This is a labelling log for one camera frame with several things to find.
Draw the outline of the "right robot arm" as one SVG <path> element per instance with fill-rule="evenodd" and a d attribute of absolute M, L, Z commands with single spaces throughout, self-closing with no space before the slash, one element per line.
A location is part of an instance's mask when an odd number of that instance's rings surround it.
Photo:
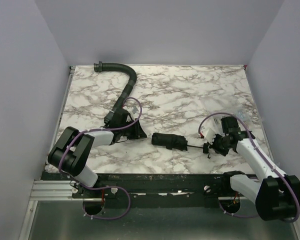
<path fill-rule="evenodd" d="M 300 216 L 300 180 L 281 170 L 260 148 L 254 135 L 241 130 L 233 115 L 221 119 L 223 134 L 209 128 L 205 133 L 208 147 L 226 156 L 233 150 L 242 156 L 254 171 L 258 181 L 241 171 L 223 174 L 221 188 L 242 194 L 252 203 L 264 221 L 295 222 Z"/>

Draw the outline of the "black folding umbrella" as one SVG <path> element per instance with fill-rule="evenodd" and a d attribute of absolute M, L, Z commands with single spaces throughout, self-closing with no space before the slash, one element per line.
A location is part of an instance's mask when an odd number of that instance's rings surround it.
<path fill-rule="evenodd" d="M 203 146 L 190 145 L 188 144 L 187 139 L 182 135 L 155 132 L 152 134 L 151 144 L 153 146 L 165 147 L 168 150 L 175 149 L 180 151 L 188 151 L 188 147 L 202 149 L 202 152 L 207 155 L 207 158 L 211 158 L 209 153 L 209 143 L 206 142 L 203 144 Z"/>

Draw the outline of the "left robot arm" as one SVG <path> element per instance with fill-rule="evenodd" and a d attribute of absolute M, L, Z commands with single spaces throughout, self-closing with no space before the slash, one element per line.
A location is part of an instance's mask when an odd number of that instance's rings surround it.
<path fill-rule="evenodd" d="M 67 127 L 52 147 L 47 162 L 61 173 L 92 188 L 97 183 L 98 175 L 87 166 L 91 149 L 113 145 L 122 137 L 138 140 L 145 139 L 147 135 L 138 119 L 134 119 L 129 111 L 118 108 L 103 128 L 80 133 L 74 127 Z"/>

